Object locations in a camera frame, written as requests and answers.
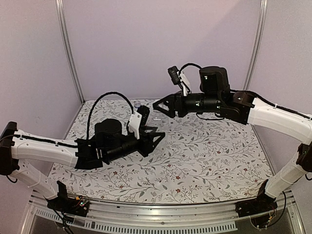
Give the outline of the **clear Pepsi plastic bottle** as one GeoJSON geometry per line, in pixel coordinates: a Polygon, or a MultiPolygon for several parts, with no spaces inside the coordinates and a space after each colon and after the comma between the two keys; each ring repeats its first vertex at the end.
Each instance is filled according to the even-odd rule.
{"type": "Polygon", "coordinates": [[[134,108],[135,108],[135,111],[140,113],[141,111],[141,102],[135,102],[134,103],[134,108]]]}

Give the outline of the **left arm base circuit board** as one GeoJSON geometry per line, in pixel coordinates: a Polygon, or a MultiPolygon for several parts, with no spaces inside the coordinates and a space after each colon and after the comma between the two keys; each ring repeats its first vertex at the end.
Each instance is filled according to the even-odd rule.
{"type": "Polygon", "coordinates": [[[89,199],[81,195],[75,198],[69,197],[65,184],[57,181],[57,185],[57,197],[50,200],[46,199],[47,207],[61,213],[86,217],[90,206],[89,199]]]}

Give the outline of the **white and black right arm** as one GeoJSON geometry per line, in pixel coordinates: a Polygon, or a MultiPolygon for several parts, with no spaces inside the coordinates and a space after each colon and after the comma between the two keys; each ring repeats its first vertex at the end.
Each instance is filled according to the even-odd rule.
{"type": "Polygon", "coordinates": [[[184,74],[175,66],[168,69],[180,92],[170,94],[153,104],[153,108],[170,118],[188,113],[215,113],[244,125],[262,126],[300,141],[297,154],[273,177],[263,182],[257,198],[252,202],[255,212],[261,213],[285,189],[312,170],[312,117],[273,104],[252,91],[230,88],[227,71],[223,67],[199,69],[200,93],[192,93],[184,74]]]}

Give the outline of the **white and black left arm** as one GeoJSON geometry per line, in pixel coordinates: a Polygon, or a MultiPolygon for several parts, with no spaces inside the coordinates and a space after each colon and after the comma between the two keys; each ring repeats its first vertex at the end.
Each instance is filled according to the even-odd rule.
{"type": "Polygon", "coordinates": [[[164,137],[165,133],[158,132],[157,127],[142,125],[134,133],[123,135],[121,122],[108,118],[95,125],[91,139],[44,139],[19,130],[17,123],[10,121],[0,136],[0,174],[22,181],[46,199],[53,199],[61,211],[67,212],[73,204],[65,195],[66,187],[47,178],[28,160],[92,170],[134,152],[147,157],[164,137]]]}

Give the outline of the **floral patterned table mat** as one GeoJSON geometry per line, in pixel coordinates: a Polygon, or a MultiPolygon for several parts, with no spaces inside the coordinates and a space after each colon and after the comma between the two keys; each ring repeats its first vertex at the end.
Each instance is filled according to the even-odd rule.
{"type": "Polygon", "coordinates": [[[136,203],[202,203],[254,197],[273,174],[249,125],[213,114],[168,118],[151,112],[165,138],[148,157],[134,153],[102,168],[54,164],[50,178],[71,194],[136,203]]]}

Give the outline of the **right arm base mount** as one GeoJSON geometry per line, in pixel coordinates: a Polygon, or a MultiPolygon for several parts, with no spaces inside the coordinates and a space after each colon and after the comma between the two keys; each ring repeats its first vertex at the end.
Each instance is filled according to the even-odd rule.
{"type": "MultiPolygon", "coordinates": [[[[267,183],[268,180],[265,180],[261,184],[256,198],[240,201],[235,204],[235,211],[239,217],[257,215],[260,213],[273,211],[277,208],[276,198],[272,198],[265,194],[265,187],[267,183]]],[[[251,223],[258,229],[264,229],[269,227],[272,219],[272,215],[266,214],[263,216],[251,218],[251,223]]]]}

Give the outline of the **aluminium corner post left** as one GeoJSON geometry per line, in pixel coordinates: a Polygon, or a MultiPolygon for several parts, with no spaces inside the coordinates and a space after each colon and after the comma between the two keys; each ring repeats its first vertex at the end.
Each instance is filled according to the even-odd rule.
{"type": "Polygon", "coordinates": [[[83,95],[82,87],[78,78],[78,73],[74,61],[74,56],[70,44],[70,38],[69,38],[69,33],[67,29],[67,24],[66,24],[66,17],[65,17],[65,9],[64,9],[64,1],[63,0],[56,0],[56,11],[58,15],[58,22],[59,22],[59,27],[60,27],[60,33],[63,41],[63,46],[65,50],[65,55],[67,58],[70,74],[73,80],[74,88],[76,90],[78,99],[81,104],[85,103],[85,98],[83,95]]]}

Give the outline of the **aluminium corner post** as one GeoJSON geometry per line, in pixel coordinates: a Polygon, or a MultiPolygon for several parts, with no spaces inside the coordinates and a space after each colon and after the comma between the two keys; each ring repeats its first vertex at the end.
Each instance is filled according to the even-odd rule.
{"type": "Polygon", "coordinates": [[[249,66],[247,69],[247,74],[246,74],[246,78],[244,81],[243,90],[248,90],[252,82],[253,73],[256,67],[257,57],[260,51],[261,41],[262,41],[263,32],[265,28],[267,9],[268,9],[268,0],[261,0],[260,8],[259,8],[258,23],[257,23],[255,39],[254,39],[254,44],[253,44],[253,50],[252,50],[249,66]]]}
{"type": "Polygon", "coordinates": [[[56,11],[58,15],[58,22],[59,22],[59,27],[60,27],[60,33],[63,41],[63,46],[65,50],[65,55],[67,58],[70,74],[73,80],[74,88],[76,90],[78,99],[81,104],[85,103],[85,98],[83,95],[82,87],[78,78],[78,73],[74,61],[74,56],[70,44],[70,38],[69,38],[69,33],[67,29],[67,24],[66,24],[66,17],[65,17],[65,9],[64,9],[64,1],[63,0],[56,0],[56,11]]]}

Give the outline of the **aluminium corner post right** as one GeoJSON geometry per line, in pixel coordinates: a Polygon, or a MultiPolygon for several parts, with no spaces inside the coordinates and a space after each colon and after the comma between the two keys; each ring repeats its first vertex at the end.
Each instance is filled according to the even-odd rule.
{"type": "Polygon", "coordinates": [[[260,51],[261,41],[262,41],[263,32],[265,28],[267,9],[268,9],[268,0],[261,0],[260,8],[259,8],[258,23],[257,23],[255,39],[254,39],[254,44],[253,44],[253,50],[252,50],[249,66],[247,69],[247,74],[246,74],[246,78],[244,81],[243,90],[248,90],[252,82],[253,73],[256,67],[257,57],[260,51]]]}

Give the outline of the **aluminium front frame rail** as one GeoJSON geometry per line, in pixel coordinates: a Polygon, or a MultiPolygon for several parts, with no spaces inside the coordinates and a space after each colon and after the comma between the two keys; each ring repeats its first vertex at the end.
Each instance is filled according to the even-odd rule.
{"type": "Polygon", "coordinates": [[[236,201],[200,204],[140,204],[91,199],[87,216],[75,216],[68,228],[45,199],[33,192],[26,207],[23,234],[305,234],[290,190],[280,195],[275,211],[240,217],[236,201]],[[255,219],[272,215],[266,228],[255,219]]]}

